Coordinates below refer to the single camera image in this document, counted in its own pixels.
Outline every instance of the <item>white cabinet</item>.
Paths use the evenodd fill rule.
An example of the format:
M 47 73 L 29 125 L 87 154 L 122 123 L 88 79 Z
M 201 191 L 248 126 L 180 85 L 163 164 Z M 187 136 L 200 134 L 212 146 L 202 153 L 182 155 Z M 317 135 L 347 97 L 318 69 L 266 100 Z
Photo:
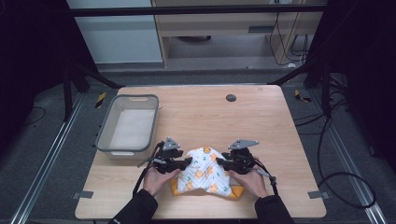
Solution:
M 151 7 L 149 0 L 67 0 L 70 8 Z M 162 63 L 153 16 L 76 17 L 95 63 Z

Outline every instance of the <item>gray floor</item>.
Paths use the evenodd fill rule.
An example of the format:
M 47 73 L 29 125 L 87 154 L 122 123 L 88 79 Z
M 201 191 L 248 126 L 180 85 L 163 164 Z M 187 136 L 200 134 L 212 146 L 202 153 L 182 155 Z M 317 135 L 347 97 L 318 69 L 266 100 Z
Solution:
M 286 65 L 279 66 L 275 63 L 262 36 L 212 36 L 208 42 L 190 43 L 175 38 L 172 43 L 173 48 L 167 68 L 139 69 L 134 73 L 104 73 L 104 75 L 127 85 L 262 84 L 282 77 L 290 71 Z M 282 88 L 294 119 L 319 113 L 315 103 L 295 99 L 294 89 L 301 88 L 301 80 L 304 80 L 304 76 L 295 78 Z M 82 107 L 76 121 L 67 135 L 62 151 L 31 211 L 30 222 L 79 223 L 74 215 L 78 201 L 72 199 L 71 196 L 74 192 L 83 189 L 96 150 L 93 145 L 96 134 L 104 119 L 110 99 L 117 93 L 95 80 L 90 79 L 90 83 L 92 87 L 89 93 L 84 94 Z M 96 109 L 94 105 L 102 91 L 105 91 L 107 96 L 102 107 Z M 312 92 L 317 91 L 311 90 L 308 96 L 313 97 Z M 334 95 L 333 98 L 332 104 L 335 104 L 343 97 Z M 5 223 L 17 210 L 61 128 L 64 115 L 62 86 L 41 92 L 35 98 L 35 106 L 45 109 L 44 117 L 34 124 L 22 127 L 19 136 L 11 144 L 13 153 L 2 161 L 0 220 Z M 27 122 L 39 119 L 42 112 L 41 109 L 34 109 Z M 361 130 L 353 116 L 346 112 L 345 106 L 334 110 L 332 117 L 332 124 L 342 137 L 352 160 L 356 163 L 362 176 L 375 189 L 378 205 L 388 223 L 396 223 L 396 214 L 394 213 L 396 197 L 393 193 L 393 190 L 396 189 L 396 174 L 390 170 L 383 159 L 370 156 Z M 304 133 L 319 133 L 322 125 L 323 120 L 319 119 L 297 128 L 301 133 L 300 137 L 305 153 L 318 182 L 321 179 L 318 174 L 316 158 L 319 135 Z M 345 170 L 329 132 L 326 132 L 323 138 L 320 161 L 325 175 Z M 336 177 L 329 181 L 329 184 L 353 203 L 359 203 L 359 198 L 348 177 Z M 296 219 L 296 222 L 372 223 L 365 210 L 352 208 L 334 196 L 324 202 L 328 211 L 324 218 Z M 243 220 L 242 223 L 254 222 Z

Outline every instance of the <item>floor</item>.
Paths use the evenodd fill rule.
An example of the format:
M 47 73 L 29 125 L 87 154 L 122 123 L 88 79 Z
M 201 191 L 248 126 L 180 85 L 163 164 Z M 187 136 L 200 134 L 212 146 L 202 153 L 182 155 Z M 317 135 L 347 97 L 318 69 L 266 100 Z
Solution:
M 299 38 L 295 49 L 301 49 L 303 39 Z M 105 77 L 126 85 L 186 85 L 186 84 L 264 84 L 286 75 L 296 62 L 286 65 L 276 64 L 271 50 L 263 36 L 212 36 L 209 41 L 174 38 L 170 51 L 170 61 L 166 68 L 139 68 L 133 72 L 103 72 Z M 294 78 L 282 86 L 290 113 L 296 124 L 316 118 L 321 114 L 319 102 L 320 87 L 305 90 L 302 86 L 304 75 Z M 67 137 L 59 142 L 60 151 L 53 154 L 54 163 L 47 164 L 48 172 L 43 178 L 38 193 L 31 198 L 33 204 L 27 208 L 28 223 L 85 223 L 74 216 L 78 200 L 73 193 L 83 189 L 95 153 L 94 142 L 104 119 L 110 99 L 116 90 L 89 79 L 92 87 L 86 94 L 74 91 L 74 99 L 81 99 L 79 112 L 75 117 Z M 296 99 L 295 90 L 302 97 Z M 94 107 L 98 95 L 105 91 L 106 99 L 97 109 Z M 35 181 L 41 164 L 46 160 L 59 130 L 63 127 L 63 89 L 56 86 L 43 91 L 35 98 L 35 108 L 10 147 L 13 153 L 2 160 L 0 170 L 0 223 L 8 223 L 18 210 L 26 193 Z M 317 155 L 320 150 L 320 165 L 323 173 L 358 172 L 374 189 L 377 204 L 370 209 L 357 209 L 338 200 L 328 187 L 321 187 L 331 197 L 325 199 L 327 215 L 321 219 L 296 219 L 297 223 L 396 223 L 396 174 L 386 161 L 370 156 L 368 145 L 360 126 L 348 112 L 348 104 L 342 104 L 344 96 L 332 95 L 331 126 L 323 135 L 318 147 L 324 119 L 297 127 L 305 153 L 315 179 L 322 178 L 318 171 Z M 349 202 L 361 203 L 371 195 L 364 195 L 365 185 L 353 178 L 337 176 L 329 180 L 335 192 Z M 254 220 L 195 220 L 190 223 L 254 223 Z M 175 223 L 175 221 L 155 221 L 154 223 Z

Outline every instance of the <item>black pole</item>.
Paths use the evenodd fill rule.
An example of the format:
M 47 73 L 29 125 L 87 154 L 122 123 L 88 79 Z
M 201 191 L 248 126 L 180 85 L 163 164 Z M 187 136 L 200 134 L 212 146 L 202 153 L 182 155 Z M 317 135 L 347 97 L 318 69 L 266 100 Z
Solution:
M 260 13 L 260 12 L 315 12 L 324 11 L 326 4 L 287 4 L 287 5 L 243 5 L 243 6 L 196 6 L 196 7 L 115 7 L 79 8 L 53 10 L 51 13 L 73 17 L 104 16 L 143 16 L 174 14 L 221 14 L 221 13 Z

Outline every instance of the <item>person's arm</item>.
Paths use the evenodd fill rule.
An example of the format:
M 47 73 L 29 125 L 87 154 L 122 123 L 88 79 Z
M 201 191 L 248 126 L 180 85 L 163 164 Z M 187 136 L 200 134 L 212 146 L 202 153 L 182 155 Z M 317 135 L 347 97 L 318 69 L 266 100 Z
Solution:
M 157 207 L 158 203 L 154 197 L 146 190 L 141 189 L 108 224 L 149 223 Z
M 277 195 L 259 198 L 254 204 L 259 223 L 294 224 L 288 209 Z
M 149 223 L 157 210 L 158 203 L 155 200 L 163 186 L 170 179 L 180 173 L 177 169 L 170 174 L 162 175 L 154 167 L 148 169 L 143 181 L 143 188 L 129 201 L 108 224 L 146 224 Z
M 264 179 L 256 169 L 255 166 L 246 175 L 239 175 L 235 171 L 230 171 L 230 177 L 234 178 L 239 184 L 245 187 L 252 195 L 259 198 L 254 204 L 257 218 L 261 224 L 293 224 L 295 223 L 291 218 L 288 209 L 282 200 L 277 195 L 268 195 L 265 188 Z

